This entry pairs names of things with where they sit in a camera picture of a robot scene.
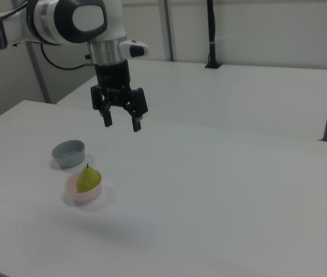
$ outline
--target white table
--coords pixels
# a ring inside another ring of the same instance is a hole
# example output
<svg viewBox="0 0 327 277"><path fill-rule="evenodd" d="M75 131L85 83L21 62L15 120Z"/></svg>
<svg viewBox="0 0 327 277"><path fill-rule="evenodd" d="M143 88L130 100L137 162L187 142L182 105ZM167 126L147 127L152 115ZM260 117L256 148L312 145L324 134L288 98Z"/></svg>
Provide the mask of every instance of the white table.
<svg viewBox="0 0 327 277"><path fill-rule="evenodd" d="M320 140L327 120L327 70L130 60L143 87L144 118ZM92 110L90 79L58 102ZM121 108L115 113L126 113Z"/></svg>
<svg viewBox="0 0 327 277"><path fill-rule="evenodd" d="M58 143L86 160L60 170ZM65 196L89 163L102 195ZM0 116L9 277L327 276L327 143L22 102Z"/></svg>

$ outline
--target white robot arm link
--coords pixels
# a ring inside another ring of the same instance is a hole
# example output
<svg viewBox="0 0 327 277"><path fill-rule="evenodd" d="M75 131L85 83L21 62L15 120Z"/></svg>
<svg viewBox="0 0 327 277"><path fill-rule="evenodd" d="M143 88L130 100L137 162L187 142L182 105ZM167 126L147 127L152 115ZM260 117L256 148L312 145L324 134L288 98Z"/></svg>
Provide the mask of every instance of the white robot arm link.
<svg viewBox="0 0 327 277"><path fill-rule="evenodd" d="M128 40L122 23L121 0L28 0L0 14L0 50L20 42L50 45L84 43L96 69L92 91L95 110L105 126L112 124L109 108L123 107L134 131L148 111L141 88L130 88L128 58L148 55L148 46Z"/></svg>

